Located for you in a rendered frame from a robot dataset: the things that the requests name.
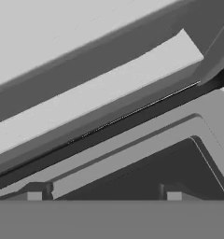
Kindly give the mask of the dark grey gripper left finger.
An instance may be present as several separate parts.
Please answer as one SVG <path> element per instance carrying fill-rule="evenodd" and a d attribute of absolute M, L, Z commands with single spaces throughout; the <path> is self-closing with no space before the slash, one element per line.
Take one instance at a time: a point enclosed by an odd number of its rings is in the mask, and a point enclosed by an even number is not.
<path fill-rule="evenodd" d="M 52 182 L 30 182 L 20 190 L 0 196 L 0 201 L 51 201 L 53 190 Z"/>

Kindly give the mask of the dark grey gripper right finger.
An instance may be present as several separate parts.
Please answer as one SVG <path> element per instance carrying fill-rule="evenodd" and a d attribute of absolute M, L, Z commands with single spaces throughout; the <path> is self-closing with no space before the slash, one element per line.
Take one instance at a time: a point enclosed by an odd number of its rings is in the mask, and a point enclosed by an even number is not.
<path fill-rule="evenodd" d="M 159 185 L 159 199 L 164 201 L 201 201 L 210 200 L 209 196 L 190 190 L 182 183 Z"/>

